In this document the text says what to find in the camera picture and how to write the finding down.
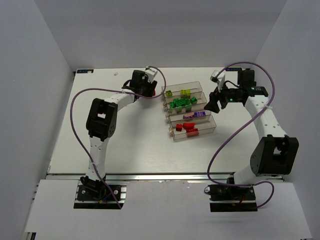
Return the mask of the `lime green square lego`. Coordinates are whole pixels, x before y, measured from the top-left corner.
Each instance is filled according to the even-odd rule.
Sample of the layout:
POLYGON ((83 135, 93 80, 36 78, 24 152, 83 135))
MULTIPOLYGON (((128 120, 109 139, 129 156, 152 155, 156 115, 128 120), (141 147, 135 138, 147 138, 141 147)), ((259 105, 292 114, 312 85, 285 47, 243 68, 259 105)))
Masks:
POLYGON ((172 96, 173 96, 172 91, 171 91, 171 90, 166 91, 166 92, 165 92, 165 96, 166 96, 167 98, 172 97, 172 96))

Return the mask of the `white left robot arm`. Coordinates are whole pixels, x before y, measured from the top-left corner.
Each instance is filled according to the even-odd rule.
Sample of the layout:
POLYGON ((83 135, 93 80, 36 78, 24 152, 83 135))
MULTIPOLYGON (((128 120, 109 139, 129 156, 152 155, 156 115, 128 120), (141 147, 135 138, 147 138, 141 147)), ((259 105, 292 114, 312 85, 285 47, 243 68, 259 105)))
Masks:
MULTIPOLYGON (((87 150, 89 165, 80 182, 85 192, 94 198, 103 198, 111 193, 105 185, 105 161, 108 142, 116 130, 118 112, 139 98, 155 98, 158 84, 155 77, 158 73, 157 68, 150 66, 144 70, 134 70, 121 91, 107 99, 95 98, 92 101, 86 120, 90 142, 90 149, 87 150)), ((201 87, 190 83, 164 85, 159 96, 163 99, 166 121, 174 140, 214 132, 217 125, 212 114, 205 109, 206 98, 201 87)))

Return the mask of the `green eight-stud lego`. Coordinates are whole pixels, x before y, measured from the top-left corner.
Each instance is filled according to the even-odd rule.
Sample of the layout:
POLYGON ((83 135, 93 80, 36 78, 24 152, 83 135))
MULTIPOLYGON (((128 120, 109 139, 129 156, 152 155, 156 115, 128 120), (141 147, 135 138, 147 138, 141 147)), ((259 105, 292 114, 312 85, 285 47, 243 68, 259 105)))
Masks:
POLYGON ((176 108, 176 107, 177 107, 176 102, 175 102, 175 101, 171 101, 171 102, 169 103, 169 107, 170 107, 171 109, 176 108))

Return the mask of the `green curved slope lego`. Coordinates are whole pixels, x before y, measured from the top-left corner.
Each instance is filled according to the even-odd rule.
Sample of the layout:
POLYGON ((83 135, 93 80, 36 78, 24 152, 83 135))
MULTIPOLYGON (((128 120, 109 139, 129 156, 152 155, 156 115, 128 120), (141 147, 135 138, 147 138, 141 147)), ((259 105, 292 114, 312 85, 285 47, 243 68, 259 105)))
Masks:
POLYGON ((191 112, 192 111, 192 106, 191 105, 188 105, 185 107, 185 111, 186 112, 191 112))

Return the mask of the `red small square lego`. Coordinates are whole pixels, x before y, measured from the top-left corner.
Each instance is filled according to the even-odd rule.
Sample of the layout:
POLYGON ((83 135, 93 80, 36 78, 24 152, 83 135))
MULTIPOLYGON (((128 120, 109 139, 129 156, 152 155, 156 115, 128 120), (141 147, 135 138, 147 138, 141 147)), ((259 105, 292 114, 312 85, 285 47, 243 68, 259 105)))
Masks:
POLYGON ((183 125, 182 124, 177 124, 176 127, 175 127, 175 130, 178 131, 178 132, 181 132, 183 129, 183 125))

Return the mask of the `purple eight-stud lego brick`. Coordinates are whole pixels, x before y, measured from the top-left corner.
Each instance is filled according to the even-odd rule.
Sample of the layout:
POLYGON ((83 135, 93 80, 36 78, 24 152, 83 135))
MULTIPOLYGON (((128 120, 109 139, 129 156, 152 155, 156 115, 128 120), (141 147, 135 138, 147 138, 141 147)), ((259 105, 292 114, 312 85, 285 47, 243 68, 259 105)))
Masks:
POLYGON ((195 118, 200 118, 200 117, 205 117, 206 116, 206 112, 205 111, 197 111, 194 113, 194 117, 195 118))

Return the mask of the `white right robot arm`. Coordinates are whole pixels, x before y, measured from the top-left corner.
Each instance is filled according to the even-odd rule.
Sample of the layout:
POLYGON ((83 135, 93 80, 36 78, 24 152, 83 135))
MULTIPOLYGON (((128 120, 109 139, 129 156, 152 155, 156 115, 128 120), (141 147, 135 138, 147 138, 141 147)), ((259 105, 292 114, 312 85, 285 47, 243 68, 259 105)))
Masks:
POLYGON ((254 70, 239 69, 236 88, 228 88, 225 74, 217 70, 210 79, 217 87, 210 93, 205 110, 219 113, 229 103, 241 103, 250 114, 259 138, 249 164, 233 174, 233 184, 246 187, 268 177, 288 175, 292 170, 299 142, 281 128, 269 106, 271 100, 266 88, 258 86, 255 81, 254 70))

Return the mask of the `red long lego brick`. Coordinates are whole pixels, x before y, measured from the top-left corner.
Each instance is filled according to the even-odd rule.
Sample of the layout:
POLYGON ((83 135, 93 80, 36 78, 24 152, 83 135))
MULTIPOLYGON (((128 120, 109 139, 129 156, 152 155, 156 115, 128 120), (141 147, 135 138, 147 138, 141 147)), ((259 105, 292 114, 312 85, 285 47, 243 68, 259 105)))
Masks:
POLYGON ((187 137, 195 137, 199 135, 199 130, 197 128, 187 129, 186 134, 187 137))

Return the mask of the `green lego with slope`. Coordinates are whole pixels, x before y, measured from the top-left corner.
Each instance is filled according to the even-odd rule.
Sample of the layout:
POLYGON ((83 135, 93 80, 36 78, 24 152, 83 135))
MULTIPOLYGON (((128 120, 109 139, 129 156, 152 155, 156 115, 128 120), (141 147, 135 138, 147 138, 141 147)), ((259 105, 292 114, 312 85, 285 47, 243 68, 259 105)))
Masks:
POLYGON ((190 104, 190 101, 187 98, 175 99, 173 102, 176 107, 184 107, 190 104))

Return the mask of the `purple lego piece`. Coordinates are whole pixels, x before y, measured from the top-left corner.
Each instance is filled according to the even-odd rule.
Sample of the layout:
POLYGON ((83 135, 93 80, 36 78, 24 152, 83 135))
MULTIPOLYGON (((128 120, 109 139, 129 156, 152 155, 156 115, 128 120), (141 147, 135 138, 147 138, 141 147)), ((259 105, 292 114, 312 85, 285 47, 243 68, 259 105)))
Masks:
POLYGON ((183 115, 183 119, 192 119, 194 117, 193 112, 189 112, 183 115))

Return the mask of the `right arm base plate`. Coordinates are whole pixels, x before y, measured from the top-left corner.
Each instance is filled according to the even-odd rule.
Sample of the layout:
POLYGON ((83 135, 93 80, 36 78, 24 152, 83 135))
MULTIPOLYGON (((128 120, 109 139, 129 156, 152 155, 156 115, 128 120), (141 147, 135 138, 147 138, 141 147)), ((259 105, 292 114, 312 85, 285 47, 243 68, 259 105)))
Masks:
POLYGON ((231 187, 211 184, 204 188, 209 196, 211 213, 257 212, 253 187, 231 187))

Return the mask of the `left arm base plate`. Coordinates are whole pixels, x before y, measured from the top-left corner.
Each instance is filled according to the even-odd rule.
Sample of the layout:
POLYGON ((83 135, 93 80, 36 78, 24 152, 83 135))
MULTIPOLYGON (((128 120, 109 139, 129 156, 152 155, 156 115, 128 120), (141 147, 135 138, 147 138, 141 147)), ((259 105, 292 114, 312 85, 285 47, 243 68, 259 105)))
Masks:
MULTIPOLYGON (((125 203, 127 186, 120 184, 111 184, 111 190, 119 205, 122 207, 125 203)), ((78 184, 74 204, 74 209, 83 210, 120 210, 117 202, 113 198, 111 191, 105 186, 102 187, 101 193, 96 193, 78 184)))

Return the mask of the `green tall lego block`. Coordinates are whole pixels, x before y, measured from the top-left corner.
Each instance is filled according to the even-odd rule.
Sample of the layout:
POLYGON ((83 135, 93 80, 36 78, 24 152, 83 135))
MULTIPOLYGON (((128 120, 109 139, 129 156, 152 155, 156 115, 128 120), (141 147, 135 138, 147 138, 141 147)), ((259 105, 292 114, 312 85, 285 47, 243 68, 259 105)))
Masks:
POLYGON ((195 105, 197 102, 198 102, 198 100, 197 100, 195 97, 193 97, 193 98, 190 99, 190 103, 191 103, 192 105, 195 105))

